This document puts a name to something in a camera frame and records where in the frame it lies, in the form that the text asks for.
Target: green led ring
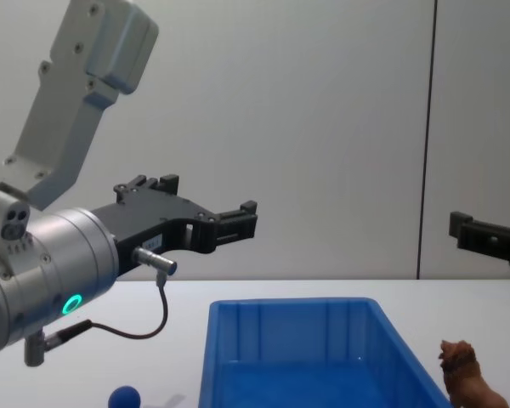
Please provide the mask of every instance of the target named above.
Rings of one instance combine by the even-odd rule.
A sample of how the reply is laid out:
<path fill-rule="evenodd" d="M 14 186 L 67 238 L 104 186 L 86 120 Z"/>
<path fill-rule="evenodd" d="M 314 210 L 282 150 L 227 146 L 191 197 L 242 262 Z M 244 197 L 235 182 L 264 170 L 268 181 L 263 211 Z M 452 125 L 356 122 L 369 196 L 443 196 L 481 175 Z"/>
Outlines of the green led ring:
<path fill-rule="evenodd" d="M 62 308 L 62 314 L 68 315 L 69 313 L 73 312 L 77 308 L 79 308 L 80 304 L 82 304 L 83 297 L 82 295 L 74 295 L 70 297 L 64 307 Z"/>

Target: white table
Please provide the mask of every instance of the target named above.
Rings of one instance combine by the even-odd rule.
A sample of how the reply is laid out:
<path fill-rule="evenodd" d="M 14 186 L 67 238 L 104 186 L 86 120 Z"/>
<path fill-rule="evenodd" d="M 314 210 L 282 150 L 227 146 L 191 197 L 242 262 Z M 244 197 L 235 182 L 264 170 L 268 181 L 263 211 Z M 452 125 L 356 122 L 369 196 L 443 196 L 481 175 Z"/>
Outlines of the white table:
<path fill-rule="evenodd" d="M 195 408 L 201 381 L 208 306 L 221 299 L 369 297 L 376 299 L 417 358 L 444 389 L 439 343 L 473 343 L 484 376 L 510 404 L 510 280 L 316 280 L 169 282 L 170 319 L 142 342 L 92 330 L 24 367 L 22 343 L 0 353 L 0 408 L 105 408 L 110 393 L 132 385 L 142 405 Z M 117 283 L 100 299 L 48 327 L 90 318 L 129 332 L 159 323 L 152 282 Z"/>

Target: white wall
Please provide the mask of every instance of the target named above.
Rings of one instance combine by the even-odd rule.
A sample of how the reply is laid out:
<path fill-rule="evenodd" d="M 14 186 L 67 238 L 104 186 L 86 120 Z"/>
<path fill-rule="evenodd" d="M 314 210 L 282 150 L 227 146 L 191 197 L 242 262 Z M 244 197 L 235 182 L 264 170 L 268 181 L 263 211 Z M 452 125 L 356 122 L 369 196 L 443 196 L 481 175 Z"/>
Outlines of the white wall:
<path fill-rule="evenodd" d="M 139 90 L 52 209 L 177 173 L 213 211 L 260 207 L 255 240 L 169 254 L 178 278 L 415 277 L 433 0 L 139 4 L 161 27 Z M 0 161 L 66 5 L 0 0 Z"/>
<path fill-rule="evenodd" d="M 422 278 L 508 278 L 456 250 L 451 211 L 510 226 L 510 0 L 440 0 L 428 140 Z"/>

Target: blue plastic bin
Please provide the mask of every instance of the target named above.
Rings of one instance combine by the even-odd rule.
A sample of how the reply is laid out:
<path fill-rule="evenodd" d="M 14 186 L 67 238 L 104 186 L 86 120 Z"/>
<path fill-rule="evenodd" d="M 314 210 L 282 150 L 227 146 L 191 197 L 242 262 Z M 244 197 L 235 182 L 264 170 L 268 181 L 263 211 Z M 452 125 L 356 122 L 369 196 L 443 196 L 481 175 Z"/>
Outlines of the blue plastic bin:
<path fill-rule="evenodd" d="M 450 403 L 373 300 L 214 303 L 199 408 L 304 407 Z"/>

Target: brown toy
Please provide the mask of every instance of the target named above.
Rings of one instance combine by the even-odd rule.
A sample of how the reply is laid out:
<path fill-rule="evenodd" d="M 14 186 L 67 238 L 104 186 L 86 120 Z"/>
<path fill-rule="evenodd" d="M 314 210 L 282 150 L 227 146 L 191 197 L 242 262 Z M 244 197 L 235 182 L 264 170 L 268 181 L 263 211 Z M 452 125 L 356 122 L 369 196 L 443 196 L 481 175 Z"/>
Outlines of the brown toy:
<path fill-rule="evenodd" d="M 482 378 L 473 347 L 466 342 L 440 344 L 445 388 L 454 408 L 509 408 Z"/>

